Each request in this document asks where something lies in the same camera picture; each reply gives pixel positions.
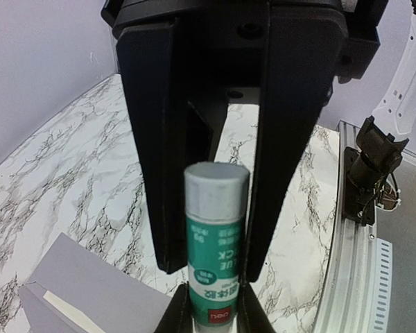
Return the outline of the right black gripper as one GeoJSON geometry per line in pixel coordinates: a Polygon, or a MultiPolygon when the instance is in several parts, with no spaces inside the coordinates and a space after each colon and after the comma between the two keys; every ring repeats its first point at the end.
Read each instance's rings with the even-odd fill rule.
{"type": "Polygon", "coordinates": [[[361,78],[380,42],[380,1],[106,1],[123,29],[181,19],[186,160],[210,160],[228,103],[259,106],[244,278],[257,281],[288,186],[333,78],[361,78]]]}

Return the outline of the green white glue stick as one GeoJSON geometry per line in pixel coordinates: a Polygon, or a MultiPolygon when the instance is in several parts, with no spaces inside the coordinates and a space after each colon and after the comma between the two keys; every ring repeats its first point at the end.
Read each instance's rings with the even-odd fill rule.
{"type": "Polygon", "coordinates": [[[240,287],[250,172],[199,162],[184,172],[189,296],[196,332],[230,332],[240,287]]]}

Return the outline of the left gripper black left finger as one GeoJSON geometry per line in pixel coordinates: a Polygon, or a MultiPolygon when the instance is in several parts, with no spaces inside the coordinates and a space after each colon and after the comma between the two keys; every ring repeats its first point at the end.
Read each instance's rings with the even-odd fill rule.
{"type": "Polygon", "coordinates": [[[155,333],[193,333],[189,285],[181,284],[172,297],[155,333]]]}

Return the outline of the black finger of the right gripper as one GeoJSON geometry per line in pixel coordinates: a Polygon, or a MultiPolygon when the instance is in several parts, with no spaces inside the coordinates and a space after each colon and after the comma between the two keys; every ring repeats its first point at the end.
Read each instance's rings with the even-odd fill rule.
{"type": "Polygon", "coordinates": [[[182,21],[127,27],[116,51],[144,179],[155,258],[161,271],[172,274],[187,264],[182,21]]]}

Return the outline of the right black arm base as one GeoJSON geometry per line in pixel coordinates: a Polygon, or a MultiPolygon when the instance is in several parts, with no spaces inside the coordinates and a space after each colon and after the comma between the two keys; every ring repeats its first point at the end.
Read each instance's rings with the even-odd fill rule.
{"type": "Polygon", "coordinates": [[[376,176],[347,146],[344,150],[344,184],[342,216],[361,226],[375,224],[375,209],[392,212],[401,205],[401,190],[393,173],[376,176]]]}

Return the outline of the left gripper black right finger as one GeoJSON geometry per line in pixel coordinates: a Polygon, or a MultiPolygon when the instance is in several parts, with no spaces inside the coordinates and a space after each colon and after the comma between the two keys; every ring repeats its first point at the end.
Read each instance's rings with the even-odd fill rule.
{"type": "Polygon", "coordinates": [[[239,291],[239,333],[275,333],[250,284],[239,291]]]}

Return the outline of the grey paper envelope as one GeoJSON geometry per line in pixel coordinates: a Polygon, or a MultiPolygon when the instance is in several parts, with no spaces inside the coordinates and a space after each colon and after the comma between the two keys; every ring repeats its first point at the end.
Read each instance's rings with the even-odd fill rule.
{"type": "Polygon", "coordinates": [[[51,292],[104,332],[154,332],[171,299],[60,234],[18,294],[32,332],[82,332],[51,292]]]}

